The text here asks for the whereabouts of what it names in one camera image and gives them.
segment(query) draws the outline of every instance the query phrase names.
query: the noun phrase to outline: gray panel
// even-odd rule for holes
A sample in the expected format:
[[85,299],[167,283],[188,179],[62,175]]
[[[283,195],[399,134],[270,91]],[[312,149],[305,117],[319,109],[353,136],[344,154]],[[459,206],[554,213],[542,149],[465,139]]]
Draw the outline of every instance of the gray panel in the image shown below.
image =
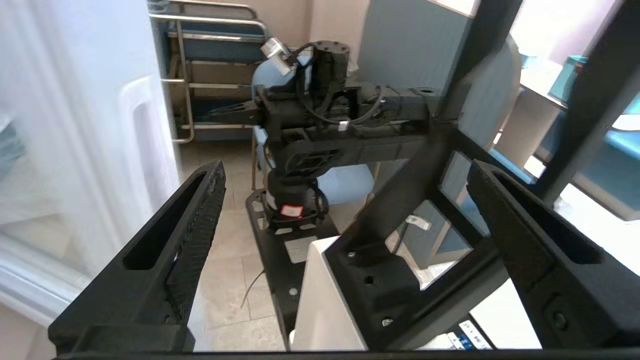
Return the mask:
[[[441,92],[467,21],[466,16],[426,0],[372,0],[358,59],[360,77],[379,85],[427,86]],[[519,80],[520,59],[509,39],[471,89],[460,129],[488,149],[513,107]],[[460,194],[464,189],[468,165],[463,160],[451,163],[443,184],[446,193]],[[395,172],[398,165],[387,168]],[[379,177],[388,179],[392,173],[384,170]],[[430,203],[423,203],[415,214],[429,220],[431,230],[411,226],[404,243],[418,266],[424,268],[429,265],[434,244],[445,238],[448,225]]]

